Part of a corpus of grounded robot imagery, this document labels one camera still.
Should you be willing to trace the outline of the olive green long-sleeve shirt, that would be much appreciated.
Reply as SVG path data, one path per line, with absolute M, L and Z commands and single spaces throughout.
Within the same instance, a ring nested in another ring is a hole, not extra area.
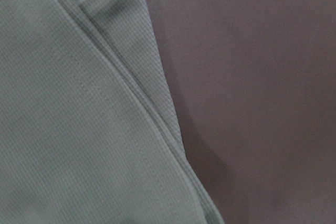
M 222 223 L 146 0 L 1 0 L 1 223 Z

